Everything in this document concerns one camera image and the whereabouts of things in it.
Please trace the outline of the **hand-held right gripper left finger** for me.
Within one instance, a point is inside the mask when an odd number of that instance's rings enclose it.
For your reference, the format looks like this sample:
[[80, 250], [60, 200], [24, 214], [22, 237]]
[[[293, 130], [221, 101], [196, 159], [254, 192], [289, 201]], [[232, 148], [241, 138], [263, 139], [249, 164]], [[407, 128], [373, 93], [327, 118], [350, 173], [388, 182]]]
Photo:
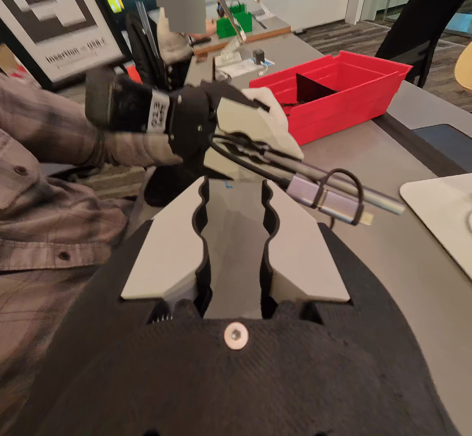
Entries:
[[212, 298], [207, 225], [209, 179], [198, 178], [150, 221], [120, 297], [162, 299], [169, 309], [191, 300], [204, 316]]

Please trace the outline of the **person's left forearm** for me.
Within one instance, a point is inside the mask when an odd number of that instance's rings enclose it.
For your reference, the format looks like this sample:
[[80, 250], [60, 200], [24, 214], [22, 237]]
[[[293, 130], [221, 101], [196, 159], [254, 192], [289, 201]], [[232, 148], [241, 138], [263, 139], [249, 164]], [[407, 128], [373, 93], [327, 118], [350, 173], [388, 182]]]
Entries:
[[1, 159], [29, 168], [36, 162], [124, 167], [178, 165], [163, 134], [104, 132], [83, 107], [60, 95], [1, 75]]

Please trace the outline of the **black bag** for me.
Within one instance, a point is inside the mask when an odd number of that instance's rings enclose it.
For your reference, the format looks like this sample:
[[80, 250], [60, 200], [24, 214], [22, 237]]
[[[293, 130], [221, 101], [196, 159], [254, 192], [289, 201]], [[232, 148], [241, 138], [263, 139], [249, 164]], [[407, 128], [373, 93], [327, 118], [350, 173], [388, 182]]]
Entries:
[[126, 15], [126, 29], [131, 46], [133, 61], [141, 81], [163, 91], [171, 92], [182, 88], [192, 60], [193, 52], [183, 60], [167, 64], [163, 61], [159, 49], [155, 55], [149, 36], [139, 15], [129, 12]]

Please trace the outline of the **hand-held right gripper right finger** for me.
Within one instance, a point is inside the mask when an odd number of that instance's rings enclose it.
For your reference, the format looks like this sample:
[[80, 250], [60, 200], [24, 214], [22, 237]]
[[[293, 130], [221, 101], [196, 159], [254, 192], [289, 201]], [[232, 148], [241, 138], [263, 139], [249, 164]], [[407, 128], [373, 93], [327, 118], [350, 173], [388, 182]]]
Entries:
[[262, 183], [262, 205], [268, 232], [259, 273], [262, 318], [271, 318], [287, 300], [348, 303], [316, 219], [271, 180]]

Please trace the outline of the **person's left hand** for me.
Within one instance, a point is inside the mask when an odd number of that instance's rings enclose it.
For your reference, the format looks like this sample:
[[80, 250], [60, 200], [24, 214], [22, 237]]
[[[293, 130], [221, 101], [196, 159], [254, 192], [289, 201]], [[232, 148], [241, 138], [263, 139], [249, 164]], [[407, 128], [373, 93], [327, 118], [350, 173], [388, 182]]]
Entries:
[[268, 107], [267, 114], [271, 116], [272, 124], [277, 125], [283, 132], [288, 132], [288, 119], [276, 100], [274, 94], [268, 87], [245, 88], [242, 93], [250, 100], [259, 101]]

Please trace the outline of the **background wooden desk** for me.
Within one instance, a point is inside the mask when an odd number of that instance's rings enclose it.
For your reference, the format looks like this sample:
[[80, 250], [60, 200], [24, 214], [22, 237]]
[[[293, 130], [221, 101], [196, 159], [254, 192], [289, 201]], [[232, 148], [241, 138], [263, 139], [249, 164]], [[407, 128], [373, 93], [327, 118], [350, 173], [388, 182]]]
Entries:
[[[252, 31], [245, 32], [245, 43], [257, 42], [265, 39], [274, 38], [280, 35], [286, 35], [291, 32], [291, 26], [280, 18], [272, 15], [266, 20], [258, 21], [252, 18]], [[220, 39], [217, 35], [213, 35], [207, 43], [197, 44], [192, 48], [193, 54], [200, 56], [212, 52], [221, 52], [228, 43], [236, 39], [235, 36]]]

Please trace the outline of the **framed marker poster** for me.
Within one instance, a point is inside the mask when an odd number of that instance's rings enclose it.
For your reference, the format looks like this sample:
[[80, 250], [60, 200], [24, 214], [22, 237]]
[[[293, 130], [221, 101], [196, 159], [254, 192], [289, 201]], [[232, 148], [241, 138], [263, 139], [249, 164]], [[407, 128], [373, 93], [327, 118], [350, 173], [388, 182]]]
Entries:
[[0, 0], [0, 25], [1, 43], [49, 91], [131, 59], [106, 0]]

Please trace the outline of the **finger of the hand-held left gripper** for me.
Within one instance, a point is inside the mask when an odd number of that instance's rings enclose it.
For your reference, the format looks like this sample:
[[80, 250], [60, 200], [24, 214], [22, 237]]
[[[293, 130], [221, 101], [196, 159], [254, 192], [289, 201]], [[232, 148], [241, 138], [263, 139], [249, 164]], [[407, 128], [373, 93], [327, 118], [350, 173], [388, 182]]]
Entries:
[[280, 113], [267, 113], [262, 108], [251, 108], [222, 98], [217, 108], [217, 134], [244, 134], [252, 141], [268, 144], [273, 149], [303, 160], [304, 154], [288, 131], [288, 121]]
[[212, 147], [206, 151], [203, 165], [216, 173], [229, 177], [234, 182], [259, 181], [259, 175], [227, 159]]

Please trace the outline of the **black quilted pad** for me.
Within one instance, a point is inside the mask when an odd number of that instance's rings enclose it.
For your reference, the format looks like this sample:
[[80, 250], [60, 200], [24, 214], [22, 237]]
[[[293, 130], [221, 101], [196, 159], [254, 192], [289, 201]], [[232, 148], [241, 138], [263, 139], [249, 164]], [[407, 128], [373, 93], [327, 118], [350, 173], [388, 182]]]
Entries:
[[182, 164], [159, 166], [145, 187], [145, 203], [152, 207], [164, 208], [197, 181], [199, 177], [200, 175]]

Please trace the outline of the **green plastic bin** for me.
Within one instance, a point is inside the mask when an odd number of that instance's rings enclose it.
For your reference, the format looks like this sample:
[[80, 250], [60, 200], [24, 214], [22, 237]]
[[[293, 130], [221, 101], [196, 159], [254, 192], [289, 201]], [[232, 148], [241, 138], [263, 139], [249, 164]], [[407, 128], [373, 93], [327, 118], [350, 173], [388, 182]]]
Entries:
[[242, 28], [234, 18], [219, 18], [217, 21], [217, 36], [219, 39], [226, 39], [239, 36]]
[[229, 10], [244, 32], [252, 32], [252, 14], [247, 10], [246, 4], [237, 3], [230, 6]]

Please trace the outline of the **red plastic bin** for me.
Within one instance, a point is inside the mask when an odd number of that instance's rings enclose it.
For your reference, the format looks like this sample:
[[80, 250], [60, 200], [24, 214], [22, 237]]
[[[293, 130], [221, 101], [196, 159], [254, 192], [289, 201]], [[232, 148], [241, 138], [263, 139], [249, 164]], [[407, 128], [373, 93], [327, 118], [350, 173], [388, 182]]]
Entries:
[[385, 114], [411, 69], [340, 51], [253, 79], [249, 87], [271, 90], [301, 146]]

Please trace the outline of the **black office chair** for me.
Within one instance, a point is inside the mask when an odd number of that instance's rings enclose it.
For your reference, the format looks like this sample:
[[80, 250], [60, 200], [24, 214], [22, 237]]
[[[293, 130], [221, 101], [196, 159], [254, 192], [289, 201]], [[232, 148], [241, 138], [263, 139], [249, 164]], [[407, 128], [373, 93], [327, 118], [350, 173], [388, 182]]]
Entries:
[[446, 26], [466, 0], [409, 0], [375, 57], [411, 66], [405, 79], [423, 88]]

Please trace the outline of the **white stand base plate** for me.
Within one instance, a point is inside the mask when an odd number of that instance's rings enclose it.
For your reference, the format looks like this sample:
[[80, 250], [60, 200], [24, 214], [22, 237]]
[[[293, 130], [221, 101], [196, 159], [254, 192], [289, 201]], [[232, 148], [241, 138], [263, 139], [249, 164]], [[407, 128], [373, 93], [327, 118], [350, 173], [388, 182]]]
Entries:
[[420, 180], [402, 185], [404, 202], [472, 278], [472, 174]]

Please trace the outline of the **grey usb hub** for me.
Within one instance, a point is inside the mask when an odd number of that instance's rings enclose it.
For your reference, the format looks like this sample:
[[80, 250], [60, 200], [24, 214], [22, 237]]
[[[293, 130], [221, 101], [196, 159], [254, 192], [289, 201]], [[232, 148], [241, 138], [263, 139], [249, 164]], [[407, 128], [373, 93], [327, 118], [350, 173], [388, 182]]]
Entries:
[[[301, 174], [304, 177], [317, 182], [321, 182], [321, 180], [328, 174], [326, 171], [320, 168], [306, 164], [296, 158], [280, 155], [275, 151], [265, 151], [263, 157], [268, 161], [288, 169], [289, 171]], [[339, 172], [333, 173], [327, 179], [327, 185], [352, 196], [357, 193], [357, 187], [354, 180], [349, 179], [347, 174], [341, 174]], [[364, 200], [368, 204], [395, 215], [401, 215], [405, 210], [405, 205], [395, 198], [386, 196], [368, 187], [363, 187], [363, 191]]]

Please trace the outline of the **clear acrylic stand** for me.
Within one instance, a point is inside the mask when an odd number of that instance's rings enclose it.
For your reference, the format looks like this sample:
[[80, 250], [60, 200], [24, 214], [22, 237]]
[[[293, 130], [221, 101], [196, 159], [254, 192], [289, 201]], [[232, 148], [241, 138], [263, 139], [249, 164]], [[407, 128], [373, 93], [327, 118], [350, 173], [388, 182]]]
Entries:
[[233, 60], [233, 54], [237, 52], [240, 46], [245, 44], [246, 34], [229, 10], [225, 0], [218, 0], [218, 2], [221, 5], [226, 18], [228, 18], [236, 32], [236, 36], [221, 50], [221, 61], [229, 62]]

